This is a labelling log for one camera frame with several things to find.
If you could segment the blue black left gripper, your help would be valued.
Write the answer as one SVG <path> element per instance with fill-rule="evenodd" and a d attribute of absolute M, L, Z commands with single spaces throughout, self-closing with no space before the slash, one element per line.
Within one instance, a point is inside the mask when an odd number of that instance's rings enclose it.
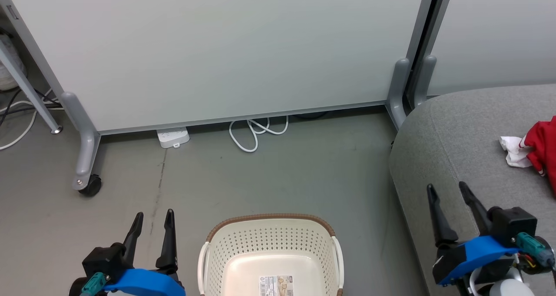
<path fill-rule="evenodd" d="M 173 209 L 168 209 L 165 215 L 165 234 L 161 255 L 156 260 L 157 269 L 134 269 L 136 245 L 142 232 L 143 219 L 144 213 L 138 212 L 123 243 L 123 260 L 131 269 L 109 267 L 104 270 L 104 274 L 111 278 L 104 290 L 132 296 L 185 296 L 186 291 L 177 278 L 178 257 Z"/>

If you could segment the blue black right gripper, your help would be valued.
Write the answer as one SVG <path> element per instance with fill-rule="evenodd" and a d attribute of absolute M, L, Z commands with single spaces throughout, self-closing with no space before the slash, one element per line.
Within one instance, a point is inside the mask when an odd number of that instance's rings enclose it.
<path fill-rule="evenodd" d="M 474 217 L 480 237 L 458 244 L 443 247 L 437 251 L 437 260 L 433 265 L 435 284 L 447 286 L 452 281 L 498 260 L 503 255 L 519 252 L 517 247 L 504 247 L 490 235 L 492 221 L 488 211 L 474 195 L 465 182 L 459 182 L 459 189 L 465 204 Z M 427 185 L 427 199 L 434 233 L 435 246 L 452 245 L 459 240 L 457 233 L 450 227 L 440 206 L 440 199 L 433 184 Z"/>

